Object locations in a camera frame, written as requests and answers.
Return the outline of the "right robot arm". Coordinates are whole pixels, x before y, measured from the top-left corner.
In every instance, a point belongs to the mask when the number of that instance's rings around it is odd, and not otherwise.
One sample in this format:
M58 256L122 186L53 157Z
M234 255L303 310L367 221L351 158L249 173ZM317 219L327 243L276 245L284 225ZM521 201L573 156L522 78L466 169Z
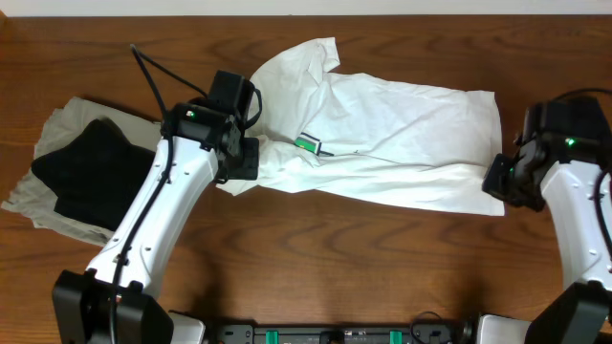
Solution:
M529 108L509 157L497 155L482 189L534 211L549 209L563 293L533 321L483 315L476 343L606 343L611 319L611 128L583 89Z

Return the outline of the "white t-shirt with logo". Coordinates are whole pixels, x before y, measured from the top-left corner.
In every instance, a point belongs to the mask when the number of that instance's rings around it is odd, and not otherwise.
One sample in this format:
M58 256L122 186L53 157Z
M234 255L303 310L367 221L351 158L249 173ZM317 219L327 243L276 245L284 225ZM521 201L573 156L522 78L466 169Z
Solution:
M264 63L252 83L256 184L319 190L371 203L501 216L482 189L501 151L489 91L342 75L334 38L317 38Z

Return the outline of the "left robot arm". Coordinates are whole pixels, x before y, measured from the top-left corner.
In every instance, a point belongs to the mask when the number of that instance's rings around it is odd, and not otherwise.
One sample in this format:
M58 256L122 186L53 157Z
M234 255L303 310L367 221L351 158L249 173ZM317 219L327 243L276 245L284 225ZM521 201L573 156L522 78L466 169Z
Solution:
M64 343L202 343L203 321L157 299L186 219L212 183L254 180L258 146L250 106L204 101L166 112L162 138L119 228L81 273L64 270L52 299Z

